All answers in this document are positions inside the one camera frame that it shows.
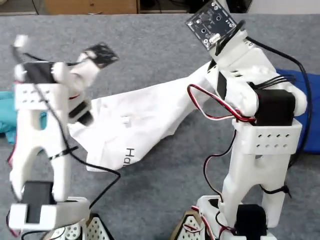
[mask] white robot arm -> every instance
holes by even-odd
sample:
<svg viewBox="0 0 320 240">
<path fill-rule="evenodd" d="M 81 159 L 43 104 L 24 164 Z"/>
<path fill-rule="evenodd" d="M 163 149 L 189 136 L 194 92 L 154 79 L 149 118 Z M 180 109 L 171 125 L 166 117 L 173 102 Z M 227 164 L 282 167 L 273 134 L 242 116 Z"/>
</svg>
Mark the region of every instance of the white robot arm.
<svg viewBox="0 0 320 240">
<path fill-rule="evenodd" d="M 13 46 L 16 55 L 26 40 L 26 36 L 17 37 Z M 86 49 L 72 66 L 35 61 L 21 62 L 15 67 L 17 139 L 11 155 L 10 181 L 18 203 L 11 205 L 10 228 L 51 231 L 89 219 L 88 200 L 69 197 L 71 156 L 65 144 L 67 124 L 91 123 L 91 105 L 85 90 L 101 69 L 117 60 L 106 44 L 99 43 Z M 45 129 L 39 122 L 41 112 L 47 114 Z M 53 168 L 53 182 L 30 181 L 33 162 L 41 149 Z"/>
<path fill-rule="evenodd" d="M 268 229 L 278 225 L 288 193 L 285 177 L 302 130 L 294 117 L 306 111 L 307 98 L 291 83 L 293 76 L 277 74 L 250 41 L 244 21 L 236 24 L 218 1 L 210 1 L 186 24 L 212 56 L 207 80 L 216 98 L 248 119 L 232 121 L 235 138 L 229 172 L 219 195 L 197 201 L 194 209 L 203 219 L 204 230 L 193 230 L 197 234 L 193 237 L 276 240 Z M 242 204 L 255 185 L 264 191 L 261 206 Z M 190 233 L 182 228 L 176 239 L 195 239 L 188 238 Z"/>
</svg>

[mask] blue fabric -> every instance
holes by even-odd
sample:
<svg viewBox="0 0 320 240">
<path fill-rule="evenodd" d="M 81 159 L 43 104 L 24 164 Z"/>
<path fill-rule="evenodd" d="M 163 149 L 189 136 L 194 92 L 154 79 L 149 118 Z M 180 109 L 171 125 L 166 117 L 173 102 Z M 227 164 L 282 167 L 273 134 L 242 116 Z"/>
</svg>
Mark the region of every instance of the blue fabric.
<svg viewBox="0 0 320 240">
<path fill-rule="evenodd" d="M 278 74 L 292 74 L 296 77 L 296 83 L 294 84 L 297 88 L 302 90 L 305 94 L 307 94 L 305 80 L 301 72 L 299 71 L 293 71 L 293 70 L 283 70 L 283 69 L 277 69 L 276 70 Z M 320 153 L 320 75 L 316 74 L 308 74 L 308 78 L 311 85 L 312 90 L 312 103 L 313 103 L 313 109 L 312 109 L 312 122 L 310 126 L 309 136 L 307 143 L 304 147 L 304 151 L 318 154 Z M 303 136 L 305 132 L 305 125 L 307 122 L 307 113 L 304 113 L 301 116 L 298 116 L 296 119 L 303 124 L 302 133 L 301 136 Z"/>
<path fill-rule="evenodd" d="M 5 133 L 9 143 L 16 142 L 17 112 L 15 110 L 14 93 L 11 91 L 0 91 L 0 133 Z M 40 114 L 40 125 L 46 128 L 46 113 Z"/>
</svg>

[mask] wooden cabinet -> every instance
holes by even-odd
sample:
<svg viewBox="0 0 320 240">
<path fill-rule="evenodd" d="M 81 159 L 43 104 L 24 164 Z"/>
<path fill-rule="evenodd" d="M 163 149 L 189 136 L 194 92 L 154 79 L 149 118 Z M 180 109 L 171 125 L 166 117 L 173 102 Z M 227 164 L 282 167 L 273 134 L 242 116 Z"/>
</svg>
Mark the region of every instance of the wooden cabinet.
<svg viewBox="0 0 320 240">
<path fill-rule="evenodd" d="M 51 15 L 138 13 L 137 0 L 45 0 L 45 7 Z"/>
</svg>

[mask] white cloth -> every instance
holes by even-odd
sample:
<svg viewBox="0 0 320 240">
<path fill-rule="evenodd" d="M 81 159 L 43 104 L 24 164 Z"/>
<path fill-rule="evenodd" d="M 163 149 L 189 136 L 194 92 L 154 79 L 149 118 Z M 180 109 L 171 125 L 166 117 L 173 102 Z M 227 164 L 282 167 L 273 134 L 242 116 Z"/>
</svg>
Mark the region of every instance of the white cloth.
<svg viewBox="0 0 320 240">
<path fill-rule="evenodd" d="M 187 86 L 211 90 L 205 78 L 208 66 L 188 77 L 92 100 L 93 124 L 69 124 L 70 135 L 88 152 L 87 163 L 117 170 L 140 161 L 161 139 L 173 135 L 196 109 Z M 202 105 L 208 97 L 199 94 L 194 92 Z"/>
</svg>

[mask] black circuit board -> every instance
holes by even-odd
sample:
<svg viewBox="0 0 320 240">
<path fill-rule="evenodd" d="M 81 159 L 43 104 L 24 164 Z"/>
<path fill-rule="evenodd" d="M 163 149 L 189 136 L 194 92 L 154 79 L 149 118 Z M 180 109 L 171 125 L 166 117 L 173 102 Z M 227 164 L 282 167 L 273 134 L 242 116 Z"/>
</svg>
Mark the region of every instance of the black circuit board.
<svg viewBox="0 0 320 240">
<path fill-rule="evenodd" d="M 210 41 L 213 36 L 220 34 L 220 37 L 223 38 L 236 26 L 236 22 L 217 0 L 209 1 L 185 24 L 207 51 L 216 45 L 215 42 Z"/>
<path fill-rule="evenodd" d="M 84 50 L 84 53 L 90 58 L 100 69 L 119 60 L 115 52 L 104 42 L 100 42 Z"/>
</svg>

